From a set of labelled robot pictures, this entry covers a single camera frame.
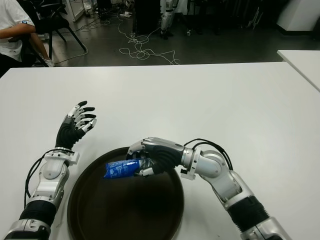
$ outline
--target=blue can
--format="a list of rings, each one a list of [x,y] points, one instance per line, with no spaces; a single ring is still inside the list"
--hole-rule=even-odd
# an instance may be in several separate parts
[[[149,158],[135,158],[129,160],[113,161],[105,164],[106,173],[103,178],[116,179],[132,177],[142,169],[152,166]]]

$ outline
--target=blue label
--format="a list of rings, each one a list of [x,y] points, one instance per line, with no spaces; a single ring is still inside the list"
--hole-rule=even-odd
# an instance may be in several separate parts
[[[139,159],[113,161],[105,164],[105,179],[131,177],[140,167]]]

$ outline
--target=white table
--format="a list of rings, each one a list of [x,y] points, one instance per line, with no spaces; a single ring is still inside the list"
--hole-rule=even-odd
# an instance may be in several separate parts
[[[66,201],[79,174],[149,136],[217,142],[294,240],[318,238],[320,94],[286,62],[10,70],[0,79],[0,236],[23,210],[30,166],[54,147],[64,115],[82,100],[96,107],[98,122],[74,147],[81,157],[70,167],[51,240],[70,239]],[[239,240],[209,184],[199,176],[181,181],[175,238]]]
[[[279,50],[277,53],[320,92],[320,51]]]

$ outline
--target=round tray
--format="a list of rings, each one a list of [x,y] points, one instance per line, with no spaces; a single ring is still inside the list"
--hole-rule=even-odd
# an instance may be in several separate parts
[[[103,178],[105,164],[125,160],[128,149],[102,155],[76,181],[67,208],[73,240],[170,240],[176,233],[184,193],[174,169],[149,177]]]

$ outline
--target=chair leg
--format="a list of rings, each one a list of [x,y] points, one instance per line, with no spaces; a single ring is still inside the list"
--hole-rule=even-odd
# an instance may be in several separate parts
[[[31,46],[29,42],[25,44],[27,44],[27,48],[32,52],[33,55],[35,55],[36,59],[38,59],[43,66],[49,67],[48,64],[46,64],[46,62],[42,59],[42,57],[40,57],[40,55],[34,50],[34,48]]]
[[[72,31],[72,29],[68,26],[67,29],[70,31],[70,33],[72,34],[72,36],[75,38],[75,40],[80,44],[80,46],[82,47],[83,50],[87,51],[86,47],[82,44],[82,42],[80,41],[80,39],[75,35],[74,31]]]
[[[60,36],[60,38],[62,38],[62,40],[63,40],[64,42],[66,42],[66,39],[64,38],[64,36],[62,36],[61,33],[60,33],[58,30],[55,30],[55,31],[56,31],[56,33]]]
[[[52,59],[52,31],[49,33],[49,58]]]

